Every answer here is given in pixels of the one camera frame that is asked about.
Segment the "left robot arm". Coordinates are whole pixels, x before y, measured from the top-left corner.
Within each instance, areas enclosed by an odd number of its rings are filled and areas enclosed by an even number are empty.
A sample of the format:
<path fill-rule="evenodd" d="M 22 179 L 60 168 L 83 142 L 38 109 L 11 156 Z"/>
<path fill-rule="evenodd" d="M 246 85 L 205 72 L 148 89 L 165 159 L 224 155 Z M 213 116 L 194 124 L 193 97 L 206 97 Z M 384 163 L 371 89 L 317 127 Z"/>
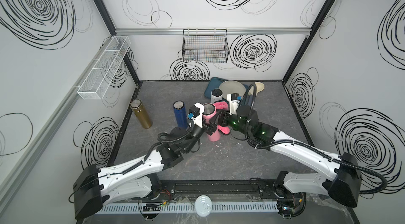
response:
<path fill-rule="evenodd" d="M 82 220 L 104 206 L 130 198 L 155 198 L 162 191 L 157 174 L 179 164 L 184 153 L 190 153 L 204 134 L 216 131 L 218 123 L 202 116 L 192 117 L 188 128 L 176 127 L 170 133 L 159 133 L 157 143 L 148 152 L 120 165 L 98 168 L 89 165 L 75 183 L 69 201 L 74 217 Z"/>

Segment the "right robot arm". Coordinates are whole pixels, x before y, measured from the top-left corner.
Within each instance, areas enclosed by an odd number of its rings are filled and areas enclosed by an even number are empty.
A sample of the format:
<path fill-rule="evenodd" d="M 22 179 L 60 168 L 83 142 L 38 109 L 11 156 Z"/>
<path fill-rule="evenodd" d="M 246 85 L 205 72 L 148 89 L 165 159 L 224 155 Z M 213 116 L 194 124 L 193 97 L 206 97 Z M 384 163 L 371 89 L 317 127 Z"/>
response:
<path fill-rule="evenodd" d="M 294 139 L 278 128 L 260 122 L 255 111 L 248 118 L 246 107 L 241 108 L 241 114 L 226 110 L 218 112 L 218 125 L 243 133 L 251 147 L 285 155 L 314 170 L 308 174 L 283 171 L 275 188 L 290 193 L 323 194 L 344 206 L 357 207 L 362 174 L 352 154 L 330 153 Z"/>

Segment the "pink cloth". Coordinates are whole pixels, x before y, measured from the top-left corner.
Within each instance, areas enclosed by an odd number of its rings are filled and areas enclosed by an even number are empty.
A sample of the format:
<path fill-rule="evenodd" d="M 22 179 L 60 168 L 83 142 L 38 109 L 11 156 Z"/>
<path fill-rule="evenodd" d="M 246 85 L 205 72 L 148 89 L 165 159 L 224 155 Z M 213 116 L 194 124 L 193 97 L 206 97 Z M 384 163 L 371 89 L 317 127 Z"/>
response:
<path fill-rule="evenodd" d="M 229 135 L 231 129 L 226 124 L 226 115 L 227 111 L 229 111 L 229 104 L 226 101 L 217 101 L 214 103 L 216 111 L 220 113 L 218 116 L 218 126 L 217 129 L 223 135 Z"/>

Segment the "gold thermos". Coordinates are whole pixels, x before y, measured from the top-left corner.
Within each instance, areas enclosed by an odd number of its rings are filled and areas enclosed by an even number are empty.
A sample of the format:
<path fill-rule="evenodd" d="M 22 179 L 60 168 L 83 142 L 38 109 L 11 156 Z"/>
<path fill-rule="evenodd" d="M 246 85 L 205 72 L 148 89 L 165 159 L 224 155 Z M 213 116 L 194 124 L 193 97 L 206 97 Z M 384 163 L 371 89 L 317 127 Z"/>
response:
<path fill-rule="evenodd" d="M 149 129 L 152 127 L 153 122 L 142 102 L 142 100 L 134 99 L 130 102 L 130 108 L 132 109 L 133 113 L 137 117 L 138 121 L 140 122 L 141 126 L 144 129 Z"/>

